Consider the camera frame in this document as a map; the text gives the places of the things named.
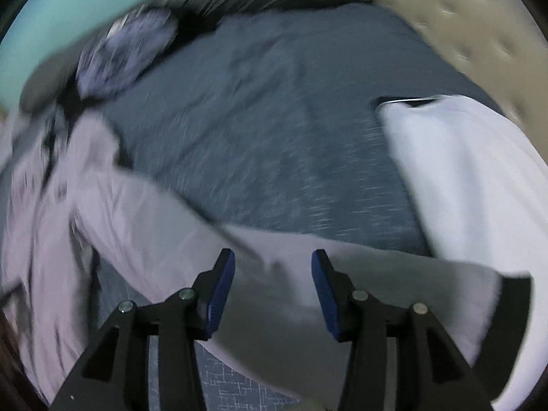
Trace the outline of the light grey jacket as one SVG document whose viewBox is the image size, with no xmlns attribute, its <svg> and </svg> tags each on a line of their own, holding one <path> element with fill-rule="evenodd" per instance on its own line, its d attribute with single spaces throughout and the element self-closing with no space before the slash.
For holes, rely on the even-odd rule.
<svg viewBox="0 0 548 411">
<path fill-rule="evenodd" d="M 547 166 L 522 131 L 464 96 L 378 107 L 389 152 L 431 255 L 315 235 L 212 225 L 150 180 L 119 168 L 118 138 L 95 113 L 63 139 L 49 188 L 40 140 L 12 176 L 1 253 L 8 309 L 30 382 L 52 402 L 87 343 L 91 258 L 100 254 L 141 295 L 162 301 L 220 250 L 236 255 L 221 328 L 206 347 L 286 394 L 334 406 L 347 346 L 324 325 L 310 272 L 324 249 L 381 301 L 430 306 L 465 359 L 485 366 L 498 410 L 515 410 L 547 365 Z"/>
</svg>

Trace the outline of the dark blue patterned bedspread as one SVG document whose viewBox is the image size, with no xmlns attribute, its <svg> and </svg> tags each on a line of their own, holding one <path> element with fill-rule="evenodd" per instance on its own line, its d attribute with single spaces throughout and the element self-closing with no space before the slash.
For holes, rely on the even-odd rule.
<svg viewBox="0 0 548 411">
<path fill-rule="evenodd" d="M 376 114 L 385 98 L 493 99 L 374 5 L 224 18 L 100 110 L 133 169 L 236 253 L 203 353 L 250 381 L 335 404 L 348 348 L 323 322 L 315 247 L 430 250 Z"/>
</svg>

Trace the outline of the blue checked crumpled garment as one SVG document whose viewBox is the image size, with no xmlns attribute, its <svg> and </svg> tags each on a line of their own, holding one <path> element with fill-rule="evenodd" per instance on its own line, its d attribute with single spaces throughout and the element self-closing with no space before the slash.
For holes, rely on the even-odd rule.
<svg viewBox="0 0 548 411">
<path fill-rule="evenodd" d="M 110 98 L 137 80 L 177 34 L 177 20 L 168 9 L 132 10 L 105 34 L 89 41 L 75 74 L 81 98 Z"/>
</svg>

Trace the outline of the black crumpled garment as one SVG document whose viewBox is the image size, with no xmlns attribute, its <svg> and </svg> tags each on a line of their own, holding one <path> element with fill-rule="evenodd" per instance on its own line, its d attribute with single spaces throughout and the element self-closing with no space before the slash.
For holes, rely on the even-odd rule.
<svg viewBox="0 0 548 411">
<path fill-rule="evenodd" d="M 95 114 L 113 132 L 115 165 L 163 179 L 177 159 L 173 143 L 184 136 L 183 115 L 205 103 L 204 91 L 197 89 L 190 75 L 198 65 L 190 56 L 190 46 L 210 36 L 219 22 L 186 43 L 179 43 L 176 34 L 171 46 L 132 85 L 110 98 L 81 98 L 74 74 L 43 118 L 46 135 L 39 149 L 46 155 L 47 174 L 60 167 L 70 145 L 80 145 L 90 136 L 89 128 L 82 135 L 74 130 Z"/>
</svg>

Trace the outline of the cream tufted headboard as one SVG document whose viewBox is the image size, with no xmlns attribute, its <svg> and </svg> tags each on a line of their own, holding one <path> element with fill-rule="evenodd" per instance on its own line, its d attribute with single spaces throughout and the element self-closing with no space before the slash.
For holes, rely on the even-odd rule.
<svg viewBox="0 0 548 411">
<path fill-rule="evenodd" d="M 375 0 L 417 30 L 547 154 L 547 41 L 519 0 Z"/>
</svg>

